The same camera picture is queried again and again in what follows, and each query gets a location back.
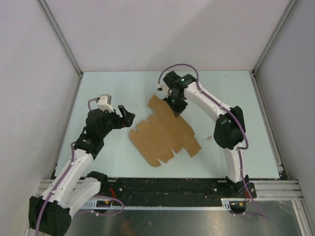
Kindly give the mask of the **brown cardboard box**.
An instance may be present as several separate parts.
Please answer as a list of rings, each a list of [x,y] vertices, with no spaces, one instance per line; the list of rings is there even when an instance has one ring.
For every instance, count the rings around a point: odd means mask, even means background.
[[[139,122],[128,136],[149,165],[158,167],[162,162],[167,163],[183,149],[190,157],[199,153],[201,146],[185,119],[176,117],[156,95],[150,98],[148,107],[153,114]]]

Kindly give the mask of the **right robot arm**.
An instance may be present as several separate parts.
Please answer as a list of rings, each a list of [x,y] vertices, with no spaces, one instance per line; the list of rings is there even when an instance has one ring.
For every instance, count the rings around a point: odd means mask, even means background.
[[[248,176],[244,174],[238,151],[248,148],[248,139],[242,109],[239,106],[229,107],[218,100],[191,74],[181,77],[175,71],[170,71],[158,90],[165,91],[163,100],[176,117],[181,115],[188,101],[191,101],[215,122],[213,138],[223,149],[227,165],[226,192],[232,197],[243,194]]]

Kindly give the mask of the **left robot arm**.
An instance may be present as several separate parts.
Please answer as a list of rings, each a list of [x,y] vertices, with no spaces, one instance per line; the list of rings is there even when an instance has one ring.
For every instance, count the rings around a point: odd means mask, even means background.
[[[82,133],[70,144],[71,157],[61,173],[40,196],[30,197],[29,225],[36,235],[65,235],[74,215],[91,197],[108,193],[108,176],[96,171],[87,174],[80,187],[75,185],[102,150],[105,137],[114,129],[132,126],[135,114],[123,105],[118,108],[120,114],[107,108],[88,112]]]

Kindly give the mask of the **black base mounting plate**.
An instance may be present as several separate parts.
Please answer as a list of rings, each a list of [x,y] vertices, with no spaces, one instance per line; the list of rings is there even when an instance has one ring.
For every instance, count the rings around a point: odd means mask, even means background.
[[[115,206],[123,202],[126,207],[218,207],[222,199],[256,198],[254,183],[245,182],[246,186],[221,178],[109,178],[96,197],[115,197]]]

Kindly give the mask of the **aluminium frame rail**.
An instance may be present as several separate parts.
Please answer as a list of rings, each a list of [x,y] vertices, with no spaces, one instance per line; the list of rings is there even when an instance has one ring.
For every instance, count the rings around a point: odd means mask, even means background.
[[[235,193],[224,179],[209,178],[111,178],[108,189],[100,195],[124,198],[204,197],[212,199],[244,199],[245,188]],[[247,184],[256,200],[302,200],[303,193],[296,180],[250,180]]]

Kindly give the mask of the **left aluminium corner post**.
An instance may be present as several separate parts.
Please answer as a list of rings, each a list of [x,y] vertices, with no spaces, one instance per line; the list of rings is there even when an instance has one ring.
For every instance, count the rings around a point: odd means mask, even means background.
[[[65,55],[67,56],[67,58],[69,59],[72,67],[74,68],[74,70],[76,71],[76,73],[81,76],[83,74],[52,10],[50,9],[48,3],[46,0],[37,0],[36,1],[37,4],[39,5],[39,8],[41,9],[41,11],[43,12],[48,24],[50,25],[54,35],[56,36],[61,48],[63,49]]]

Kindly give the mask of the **aluminium corner post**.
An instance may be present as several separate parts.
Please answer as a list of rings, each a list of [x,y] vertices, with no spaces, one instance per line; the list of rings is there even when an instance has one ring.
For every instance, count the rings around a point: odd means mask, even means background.
[[[61,48],[63,49],[65,55],[67,56],[67,58],[69,59],[72,67],[74,68],[74,70],[76,71],[76,73],[81,76],[83,74],[52,10],[50,9],[48,3],[46,0],[37,0],[36,1],[37,4],[39,5],[39,8],[41,9],[41,11],[43,12],[48,24],[50,25],[54,35],[56,36]]]
[[[265,45],[262,53],[260,54],[255,66],[252,69],[252,73],[255,75],[259,72],[261,66],[265,62],[265,60],[268,58],[272,48],[274,47],[276,41],[280,37],[282,31],[284,30],[286,24],[288,23],[290,17],[295,11],[295,8],[300,3],[300,0],[289,0],[288,4],[286,5],[283,13],[280,16],[280,19],[278,20],[271,36],[269,37],[267,44]]]

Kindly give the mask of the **right aluminium corner post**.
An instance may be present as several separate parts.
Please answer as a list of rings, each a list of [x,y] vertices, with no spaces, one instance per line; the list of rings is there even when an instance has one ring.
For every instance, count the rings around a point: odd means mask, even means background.
[[[268,58],[272,48],[274,47],[276,41],[280,37],[282,31],[284,30],[286,24],[288,23],[290,17],[295,11],[295,8],[300,3],[300,0],[289,0],[288,4],[286,5],[283,13],[280,16],[280,19],[278,20],[271,36],[269,37],[267,44],[265,45],[262,53],[260,54],[255,66],[252,69],[252,73],[255,75],[259,72],[261,66],[265,62],[265,60]]]

